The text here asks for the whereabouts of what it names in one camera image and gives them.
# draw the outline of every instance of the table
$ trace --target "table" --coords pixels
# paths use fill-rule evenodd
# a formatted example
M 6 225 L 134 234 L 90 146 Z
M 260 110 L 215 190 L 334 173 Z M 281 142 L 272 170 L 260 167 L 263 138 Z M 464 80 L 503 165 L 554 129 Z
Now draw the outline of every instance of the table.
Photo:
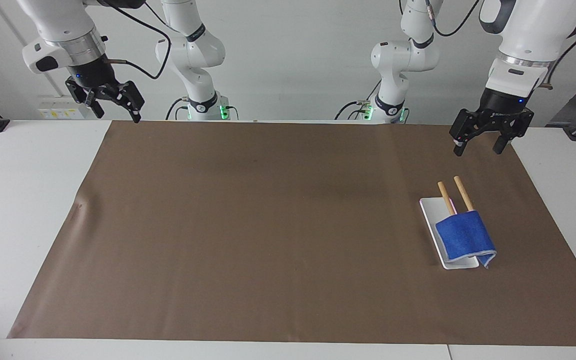
M 576 348 L 416 344 L 5 339 L 110 121 L 13 121 L 0 134 L 0 358 L 567 359 Z M 576 143 L 533 128 L 514 148 L 576 256 Z

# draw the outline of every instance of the wooden stick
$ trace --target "wooden stick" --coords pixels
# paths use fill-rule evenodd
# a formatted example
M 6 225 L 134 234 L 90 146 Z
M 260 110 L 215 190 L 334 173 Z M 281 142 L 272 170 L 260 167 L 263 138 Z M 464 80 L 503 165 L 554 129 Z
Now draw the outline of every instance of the wooden stick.
M 466 208 L 468 209 L 468 211 L 471 212 L 471 211 L 475 210 L 475 208 L 473 207 L 473 201 L 471 201 L 471 197 L 468 196 L 468 193 L 466 192 L 466 187 L 464 187 L 464 183 L 462 182 L 462 178 L 459 176 L 455 176 L 454 182 L 455 182 L 455 184 L 457 184 L 457 189 L 459 189 L 459 193 L 461 194 L 461 198 L 463 199 L 463 202 L 466 203 Z
M 450 215 L 455 215 L 455 209 L 453 209 L 453 203 L 450 201 L 450 198 L 448 197 L 448 191 L 446 190 L 446 185 L 444 185 L 443 181 L 437 182 L 437 185 L 439 186 L 439 191 L 441 191 L 441 197 L 443 198 L 443 201 L 445 201 L 446 203 L 446 208 L 448 208 L 448 212 L 450 213 Z

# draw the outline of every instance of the wall socket panel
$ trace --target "wall socket panel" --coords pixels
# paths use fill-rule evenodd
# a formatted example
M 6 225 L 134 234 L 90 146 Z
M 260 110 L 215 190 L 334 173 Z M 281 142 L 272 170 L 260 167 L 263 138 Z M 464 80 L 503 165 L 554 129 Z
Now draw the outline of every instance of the wall socket panel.
M 78 104 L 72 99 L 67 102 L 61 98 L 42 98 L 37 110 L 44 119 L 87 119 L 90 109 L 84 104 Z

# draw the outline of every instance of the white robotic arm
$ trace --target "white robotic arm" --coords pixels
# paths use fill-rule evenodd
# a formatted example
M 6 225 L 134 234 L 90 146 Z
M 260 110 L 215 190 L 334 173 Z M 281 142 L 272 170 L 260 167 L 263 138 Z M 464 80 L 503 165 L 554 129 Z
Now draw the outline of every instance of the white robotic arm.
M 500 132 L 493 147 L 498 154 L 524 136 L 534 116 L 526 108 L 530 96 L 546 79 L 564 41 L 576 34 L 576 0 L 484 0 L 479 21 L 503 41 L 479 108 L 462 109 L 450 128 L 458 156 L 484 132 Z
M 39 37 L 23 48 L 23 61 L 34 73 L 67 68 L 66 80 L 77 103 L 84 103 L 101 118 L 98 100 L 108 100 L 128 110 L 138 123 L 144 98 L 134 82 L 119 82 L 106 56 L 107 40 L 85 11 L 87 5 L 110 6 L 109 0 L 17 0 L 32 19 Z M 112 0 L 116 7 L 137 9 L 146 0 Z
M 197 0 L 161 0 L 161 3 L 169 27 L 180 34 L 171 36 L 168 63 L 188 92 L 189 117 L 192 120 L 228 119 L 228 98 L 215 91 L 213 78 L 203 69 L 224 63 L 224 44 L 206 30 L 199 17 Z M 166 50 L 161 41 L 155 47 L 160 62 Z
M 439 14 L 444 0 L 429 0 Z M 436 68 L 439 49 L 434 44 L 434 29 L 428 16 L 426 0 L 408 0 L 401 18 L 401 29 L 408 41 L 384 41 L 372 49 L 370 59 L 381 75 L 381 86 L 370 99 L 371 119 L 391 123 L 402 110 L 409 80 L 405 71 L 422 72 Z

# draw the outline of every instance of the blue towel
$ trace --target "blue towel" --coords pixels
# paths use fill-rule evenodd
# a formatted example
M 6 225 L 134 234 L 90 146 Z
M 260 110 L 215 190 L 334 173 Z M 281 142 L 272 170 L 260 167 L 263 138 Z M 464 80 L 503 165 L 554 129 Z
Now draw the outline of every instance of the blue towel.
M 439 221 L 436 227 L 449 261 L 476 256 L 487 269 L 490 260 L 497 255 L 497 249 L 476 210 L 449 216 Z

